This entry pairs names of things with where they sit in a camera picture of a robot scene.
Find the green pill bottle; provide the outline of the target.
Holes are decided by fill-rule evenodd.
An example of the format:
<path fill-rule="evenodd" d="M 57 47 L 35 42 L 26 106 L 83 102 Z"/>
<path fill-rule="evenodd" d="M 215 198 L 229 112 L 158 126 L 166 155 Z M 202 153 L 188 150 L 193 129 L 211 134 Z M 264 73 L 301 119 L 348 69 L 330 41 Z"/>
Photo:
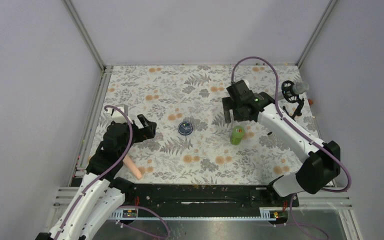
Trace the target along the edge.
<path fill-rule="evenodd" d="M 231 136 L 230 136 L 230 143 L 234 146 L 239 145 L 241 143 L 245 133 L 246 133 L 246 131 L 242 126 L 237 125 L 237 126 L 233 127 L 232 132 L 231 132 Z"/>

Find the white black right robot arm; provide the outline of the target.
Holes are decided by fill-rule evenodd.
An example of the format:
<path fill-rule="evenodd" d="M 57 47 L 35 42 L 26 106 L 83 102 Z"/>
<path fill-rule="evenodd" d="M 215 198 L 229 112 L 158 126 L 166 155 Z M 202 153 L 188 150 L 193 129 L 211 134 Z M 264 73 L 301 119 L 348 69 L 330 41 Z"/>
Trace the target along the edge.
<path fill-rule="evenodd" d="M 252 92 L 244 80 L 227 87 L 228 96 L 222 98 L 224 118 L 231 121 L 254 121 L 282 140 L 298 157 L 302 165 L 295 173 L 273 180 L 267 191 L 267 201 L 281 205 L 287 196 L 307 192 L 316 194 L 340 172 L 340 147 L 324 142 L 310 134 L 276 104 L 268 94 Z"/>

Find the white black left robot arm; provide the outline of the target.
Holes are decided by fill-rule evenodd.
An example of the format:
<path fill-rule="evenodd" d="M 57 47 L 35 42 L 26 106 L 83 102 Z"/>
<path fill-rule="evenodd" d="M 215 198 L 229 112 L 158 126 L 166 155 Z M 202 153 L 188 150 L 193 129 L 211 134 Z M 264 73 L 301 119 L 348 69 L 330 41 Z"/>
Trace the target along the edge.
<path fill-rule="evenodd" d="M 115 118 L 107 126 L 67 209 L 49 231 L 40 232 L 36 239 L 91 240 L 116 208 L 134 202 L 134 190 L 122 187 L 123 180 L 116 174 L 133 144 L 153 139 L 157 128 L 157 123 L 144 115 L 137 118 L 142 127 L 124 117 Z"/>

